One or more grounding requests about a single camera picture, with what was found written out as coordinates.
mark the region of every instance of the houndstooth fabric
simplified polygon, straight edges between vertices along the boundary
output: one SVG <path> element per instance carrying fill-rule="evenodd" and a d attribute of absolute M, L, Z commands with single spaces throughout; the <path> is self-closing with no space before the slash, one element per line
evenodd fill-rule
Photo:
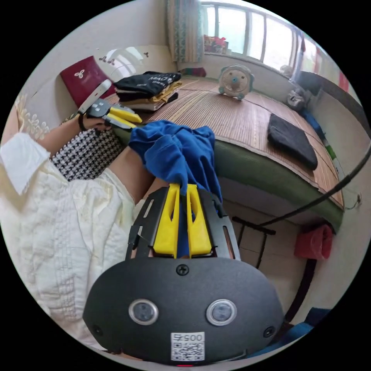
<path fill-rule="evenodd" d="M 97 136 L 92 129 L 74 137 L 51 161 L 69 182 L 95 179 L 123 149 L 113 130 L 104 130 Z"/>

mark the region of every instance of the green bed frame edge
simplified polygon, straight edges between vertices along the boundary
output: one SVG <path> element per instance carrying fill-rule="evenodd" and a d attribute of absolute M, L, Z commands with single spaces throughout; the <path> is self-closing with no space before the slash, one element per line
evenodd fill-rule
<path fill-rule="evenodd" d="M 114 132 L 124 145 L 128 145 L 129 132 L 121 129 L 114 129 Z M 265 156 L 220 140 L 215 141 L 214 151 L 217 176 L 256 187 L 297 207 L 322 195 L 300 176 Z M 292 189 L 300 189 L 300 192 L 292 192 Z M 339 231 L 344 212 L 333 201 L 327 199 L 310 210 L 328 221 L 335 233 Z"/>

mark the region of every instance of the patterned curtain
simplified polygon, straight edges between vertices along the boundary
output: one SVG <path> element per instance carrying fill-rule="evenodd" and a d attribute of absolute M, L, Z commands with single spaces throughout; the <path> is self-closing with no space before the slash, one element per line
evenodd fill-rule
<path fill-rule="evenodd" d="M 199 0 L 167 0 L 167 33 L 174 62 L 200 62 L 204 55 Z"/>

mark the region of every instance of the person's hand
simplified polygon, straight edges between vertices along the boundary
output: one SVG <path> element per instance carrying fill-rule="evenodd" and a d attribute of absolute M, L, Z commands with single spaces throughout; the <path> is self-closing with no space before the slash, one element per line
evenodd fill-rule
<path fill-rule="evenodd" d="M 84 116 L 82 122 L 83 122 L 84 128 L 86 130 L 98 129 L 99 131 L 102 131 L 102 130 L 110 130 L 111 129 L 110 126 L 106 126 L 104 124 L 103 119 L 96 119 L 96 118 L 88 119 L 86 116 Z"/>

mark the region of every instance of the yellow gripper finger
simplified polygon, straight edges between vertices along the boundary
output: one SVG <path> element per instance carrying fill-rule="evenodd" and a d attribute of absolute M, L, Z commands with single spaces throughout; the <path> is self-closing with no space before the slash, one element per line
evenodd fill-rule
<path fill-rule="evenodd" d="M 189 257 L 209 254 L 211 252 L 211 242 L 195 184 L 188 184 L 187 187 L 187 224 Z"/>
<path fill-rule="evenodd" d="M 111 107 L 109 113 L 123 120 L 130 121 L 132 123 L 140 124 L 142 122 L 142 119 L 137 114 L 128 112 L 124 109 Z"/>
<path fill-rule="evenodd" d="M 179 230 L 180 185 L 170 184 L 153 249 L 157 254 L 173 255 L 176 259 Z"/>
<path fill-rule="evenodd" d="M 133 123 L 127 121 L 127 120 L 124 120 L 121 117 L 117 117 L 115 115 L 112 115 L 111 113 L 108 113 L 107 114 L 107 117 L 109 117 L 112 120 L 116 120 L 116 121 L 118 121 L 120 123 L 123 123 L 125 125 L 128 125 L 129 127 L 133 128 L 133 129 L 136 128 L 136 125 L 135 124 L 133 124 Z"/>

